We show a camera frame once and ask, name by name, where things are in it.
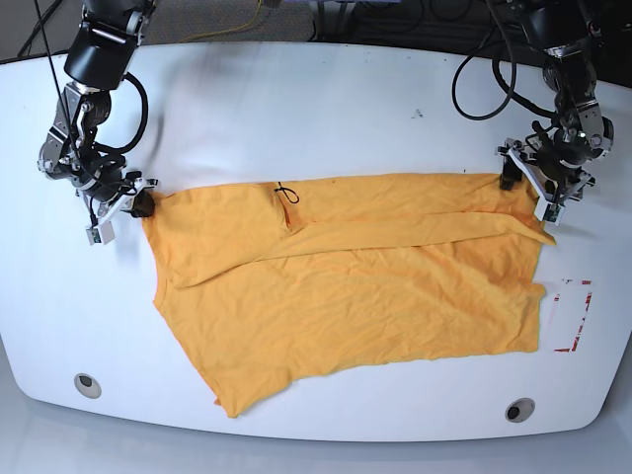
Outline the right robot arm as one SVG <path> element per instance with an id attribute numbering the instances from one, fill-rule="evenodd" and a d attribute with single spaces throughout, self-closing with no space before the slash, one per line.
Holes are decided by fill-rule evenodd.
<path id="1" fill-rule="evenodd" d="M 67 180 L 86 201 L 92 239 L 102 242 L 100 231 L 117 211 L 134 218 L 154 212 L 150 194 L 157 185 L 139 171 L 126 168 L 125 155 L 142 138 L 148 122 L 148 97 L 140 81 L 128 70 L 150 23 L 153 1 L 86 1 L 64 71 L 70 81 L 58 86 L 55 120 L 39 152 L 39 170 L 50 180 Z M 111 93 L 122 82 L 139 94 L 141 116 L 128 144 L 98 142 L 97 132 L 112 111 Z"/>

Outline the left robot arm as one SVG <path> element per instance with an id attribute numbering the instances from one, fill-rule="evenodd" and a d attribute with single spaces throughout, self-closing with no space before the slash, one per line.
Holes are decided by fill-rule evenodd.
<path id="1" fill-rule="evenodd" d="M 544 110 L 516 89 L 517 61 L 514 43 L 494 1 L 488 10 L 510 60 L 511 77 L 504 79 L 500 59 L 492 60 L 497 84 L 505 92 L 502 103 L 485 115 L 461 116 L 475 121 L 496 117 L 516 102 L 539 118 L 532 133 L 522 140 L 508 139 L 498 148 L 503 157 L 500 187 L 511 190 L 528 179 L 538 201 L 534 214 L 540 221 L 556 223 L 569 200 L 579 201 L 585 187 L 595 183 L 584 165 L 604 158 L 614 141 L 614 125 L 605 117 L 595 96 L 596 73 L 591 62 L 591 25 L 578 1 L 512 1 L 509 4 L 523 30 L 527 46 L 544 56 L 542 76 L 554 92 L 554 108 Z"/>

